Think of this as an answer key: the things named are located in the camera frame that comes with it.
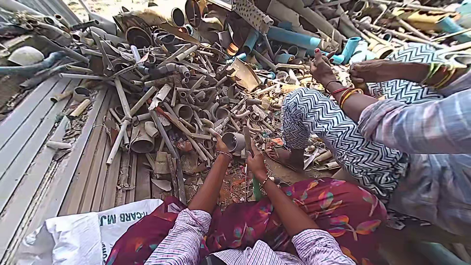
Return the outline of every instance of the woman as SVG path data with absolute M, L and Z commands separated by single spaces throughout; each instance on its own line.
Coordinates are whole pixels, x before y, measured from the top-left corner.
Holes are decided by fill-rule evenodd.
M 331 178 L 279 189 L 267 178 L 253 143 L 252 148 L 255 156 L 247 163 L 268 198 L 232 204 L 221 213 L 219 190 L 232 157 L 218 138 L 214 166 L 188 208 L 166 198 L 121 236 L 106 264 L 372 264 L 377 259 L 374 231 L 385 208 L 375 196 Z
M 375 98 L 352 92 L 336 81 L 330 65 L 317 51 L 315 62 L 311 65 L 311 73 L 338 104 L 316 90 L 301 88 L 291 92 L 283 105 L 284 140 L 291 152 L 277 150 L 275 153 L 269 149 L 268 155 L 288 165 L 298 166 L 296 161 L 303 156 L 307 138 L 311 133 L 316 133 L 333 151 L 342 168 L 382 201 L 389 203 L 389 209 L 426 220 L 454 234 L 470 235 L 471 157 L 467 154 L 424 155 L 417 154 L 420 152 L 407 153 L 392 149 L 403 146 L 404 150 L 411 150 L 406 147 L 420 136 L 416 134 L 418 131 L 439 138 L 440 130 L 436 128 L 446 126 L 447 123 L 463 124 L 463 121 L 466 121 L 460 119 L 460 115 L 445 116 L 443 112 L 427 112 L 427 108 L 423 108 L 427 104 L 440 106 L 442 102 L 449 101 L 448 98 L 442 99 L 443 94 L 447 94 L 445 88 L 440 90 L 442 93 L 437 93 L 431 86 L 439 83 L 440 87 L 460 90 L 454 87 L 454 81 L 461 82 L 465 77 L 458 78 L 463 71 L 450 75 L 444 66 L 429 76 L 431 63 L 442 63 L 434 56 L 434 52 L 435 50 L 427 45 L 409 44 L 392 53 L 389 58 L 391 61 L 402 63 L 391 62 L 384 64 L 384 67 L 375 65 L 367 68 L 374 73 L 381 73 L 380 75 L 366 75 L 365 68 L 353 66 L 352 75 L 357 79 L 363 78 L 360 82 L 393 79 L 369 84 L 371 94 L 379 95 L 381 92 L 387 99 L 394 99 L 378 102 Z M 469 92 L 462 91 L 450 98 L 469 98 L 466 94 Z M 440 101 L 406 107 L 414 101 L 431 99 Z M 469 104 L 463 102 L 455 107 L 458 111 L 466 110 Z M 422 108 L 419 115 L 410 115 L 414 108 Z M 395 115 L 400 111 L 407 114 Z M 388 113 L 391 114 L 388 122 L 380 123 Z M 418 129 L 407 131 L 406 127 L 398 126 L 404 125 L 404 121 L 409 123 L 409 128 Z M 422 141 L 421 148 L 441 149 L 446 152 L 443 143 L 450 140 L 450 134 L 442 135 L 444 137 L 439 144 L 438 140 Z M 459 133 L 456 136 L 461 140 L 460 143 L 469 142 L 469 133 Z

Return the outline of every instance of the grey pvc pipe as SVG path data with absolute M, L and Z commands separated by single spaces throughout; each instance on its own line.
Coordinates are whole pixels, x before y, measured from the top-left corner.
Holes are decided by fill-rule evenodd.
M 65 55 L 66 53 L 64 51 L 56 51 L 49 54 L 42 62 L 30 66 L 0 66 L 0 75 L 32 76 L 40 70 L 51 67 Z

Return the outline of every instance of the pipe opening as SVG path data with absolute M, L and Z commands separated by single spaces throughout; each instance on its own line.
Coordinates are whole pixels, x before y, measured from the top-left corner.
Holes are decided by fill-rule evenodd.
M 172 10 L 172 20 L 176 26 L 182 27 L 185 24 L 185 14 L 179 8 Z

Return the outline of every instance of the white pvc pipe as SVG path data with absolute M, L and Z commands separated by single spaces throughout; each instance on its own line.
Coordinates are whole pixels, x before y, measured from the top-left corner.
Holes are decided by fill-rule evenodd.
M 118 152 L 118 148 L 121 145 L 122 138 L 124 134 L 126 133 L 126 127 L 128 127 L 128 125 L 129 125 L 128 120 L 125 120 L 121 124 L 121 129 L 119 130 L 118 137 L 116 137 L 113 147 L 111 147 L 111 152 L 110 152 L 110 155 L 108 156 L 108 160 L 106 161 L 108 165 L 111 165 L 111 163 L 113 163 L 114 156 L 116 156 L 116 153 Z
M 56 142 L 56 141 L 48 141 L 46 143 L 47 147 L 50 147 L 52 149 L 68 149 L 72 148 L 72 144 L 67 143 L 67 142 Z

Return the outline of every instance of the gold bangle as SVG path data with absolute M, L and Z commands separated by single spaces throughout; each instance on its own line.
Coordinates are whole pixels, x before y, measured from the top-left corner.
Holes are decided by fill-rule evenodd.
M 443 80 L 434 86 L 435 89 L 440 89 L 444 84 L 450 81 L 451 77 L 455 74 L 456 68 L 454 68 L 453 66 L 450 67 L 451 69 L 449 70 L 448 74 L 443 78 Z
M 361 88 L 355 88 L 355 89 L 352 89 L 350 91 L 348 91 L 347 93 L 345 93 L 345 96 L 342 98 L 343 100 L 340 101 L 340 108 L 343 107 L 343 103 L 345 103 L 345 101 L 347 100 L 347 98 L 349 96 L 351 96 L 353 93 L 355 92 L 358 92 L 360 94 L 363 94 L 363 90 L 361 90 Z

